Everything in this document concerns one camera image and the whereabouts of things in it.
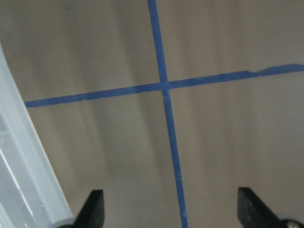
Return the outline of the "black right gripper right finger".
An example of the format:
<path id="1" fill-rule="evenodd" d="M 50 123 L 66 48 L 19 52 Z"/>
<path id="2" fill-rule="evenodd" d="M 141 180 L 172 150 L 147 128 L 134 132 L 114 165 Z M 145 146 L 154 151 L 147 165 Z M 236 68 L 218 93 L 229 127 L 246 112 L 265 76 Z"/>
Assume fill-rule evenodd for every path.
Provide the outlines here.
<path id="1" fill-rule="evenodd" d="M 249 188 L 237 191 L 237 218 L 244 228 L 274 228 L 280 219 Z"/>

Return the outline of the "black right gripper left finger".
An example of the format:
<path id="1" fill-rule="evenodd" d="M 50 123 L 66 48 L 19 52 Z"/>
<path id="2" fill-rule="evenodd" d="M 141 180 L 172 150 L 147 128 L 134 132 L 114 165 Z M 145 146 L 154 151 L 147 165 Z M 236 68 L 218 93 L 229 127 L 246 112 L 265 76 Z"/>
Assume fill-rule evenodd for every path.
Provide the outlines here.
<path id="1" fill-rule="evenodd" d="M 105 222 L 103 190 L 93 190 L 75 219 L 73 228 L 102 228 Z"/>

